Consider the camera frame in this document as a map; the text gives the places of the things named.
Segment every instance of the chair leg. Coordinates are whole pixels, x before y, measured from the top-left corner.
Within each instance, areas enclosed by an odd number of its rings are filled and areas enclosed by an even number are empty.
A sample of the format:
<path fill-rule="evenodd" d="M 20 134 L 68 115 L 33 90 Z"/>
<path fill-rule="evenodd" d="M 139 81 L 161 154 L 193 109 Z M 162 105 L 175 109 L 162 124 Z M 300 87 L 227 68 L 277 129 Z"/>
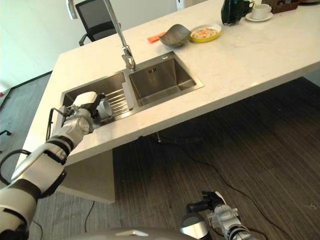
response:
<path fill-rule="evenodd" d="M 0 132 L 0 135 L 2 135 L 2 134 L 4 134 L 4 133 L 6 133 L 8 136 L 10 136 L 10 135 L 12 134 L 12 133 L 9 132 L 8 130 L 4 130 L 4 131 Z"/>

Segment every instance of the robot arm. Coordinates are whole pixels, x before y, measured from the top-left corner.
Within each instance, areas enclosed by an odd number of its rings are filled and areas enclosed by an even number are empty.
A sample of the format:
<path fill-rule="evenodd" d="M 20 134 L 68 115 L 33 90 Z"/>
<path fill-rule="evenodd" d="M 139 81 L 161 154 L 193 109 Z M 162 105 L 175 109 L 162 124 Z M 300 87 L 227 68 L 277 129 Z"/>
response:
<path fill-rule="evenodd" d="M 188 213 L 197 213 L 211 210 L 207 215 L 209 223 L 214 229 L 220 228 L 226 240 L 258 240 L 241 223 L 238 210 L 228 206 L 219 192 L 203 191 L 202 198 L 203 200 L 200 202 L 188 204 L 186 211 Z M 192 236 L 194 226 L 195 224 L 188 225 L 181 228 L 180 231 Z"/>
<path fill-rule="evenodd" d="M 0 239 L 28 239 L 38 199 L 53 194 L 66 177 L 63 165 L 84 135 L 93 132 L 99 102 L 95 92 L 77 96 L 63 126 L 25 158 L 0 190 Z"/>

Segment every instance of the white cup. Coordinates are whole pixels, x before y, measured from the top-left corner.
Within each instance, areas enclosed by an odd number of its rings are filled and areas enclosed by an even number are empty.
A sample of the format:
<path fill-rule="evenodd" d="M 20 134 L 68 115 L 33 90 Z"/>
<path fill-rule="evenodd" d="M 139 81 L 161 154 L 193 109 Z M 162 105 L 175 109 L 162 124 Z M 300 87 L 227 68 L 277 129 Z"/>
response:
<path fill-rule="evenodd" d="M 251 12 L 252 19 L 265 19 L 271 12 L 271 7 L 268 4 L 254 5 Z"/>

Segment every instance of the kitchen island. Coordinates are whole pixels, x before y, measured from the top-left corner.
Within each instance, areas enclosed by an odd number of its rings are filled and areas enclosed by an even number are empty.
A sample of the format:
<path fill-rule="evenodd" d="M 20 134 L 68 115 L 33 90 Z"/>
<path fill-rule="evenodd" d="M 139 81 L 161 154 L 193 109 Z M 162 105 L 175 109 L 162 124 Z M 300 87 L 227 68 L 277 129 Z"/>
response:
<path fill-rule="evenodd" d="M 147 38 L 174 24 L 188 29 L 222 24 L 223 0 L 208 0 L 123 32 L 137 63 L 173 49 Z M 204 87 L 144 111 L 109 123 L 70 154 L 62 192 L 92 200 L 115 200 L 112 149 L 232 104 L 254 94 L 320 69 L 320 4 L 275 14 L 270 20 L 222 27 L 221 36 L 208 43 L 187 42 L 175 54 Z M 117 35 L 61 54 L 33 119 L 24 149 L 33 151 L 46 138 L 50 108 L 61 106 L 63 92 L 125 68 Z"/>

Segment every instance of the sink basin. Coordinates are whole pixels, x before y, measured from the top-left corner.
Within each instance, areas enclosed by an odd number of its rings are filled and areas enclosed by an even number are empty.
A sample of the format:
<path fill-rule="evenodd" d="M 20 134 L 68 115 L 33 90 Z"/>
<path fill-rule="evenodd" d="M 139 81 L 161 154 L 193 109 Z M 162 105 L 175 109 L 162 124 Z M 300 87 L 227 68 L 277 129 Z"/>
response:
<path fill-rule="evenodd" d="M 129 75 L 138 106 L 180 94 L 197 85 L 174 58 Z"/>
<path fill-rule="evenodd" d="M 139 63 L 136 68 L 134 72 L 123 69 L 65 91 L 61 105 L 70 107 L 82 93 L 105 94 L 102 101 L 109 102 L 112 116 L 102 118 L 100 125 L 94 126 L 98 128 L 204 86 L 173 51 Z"/>

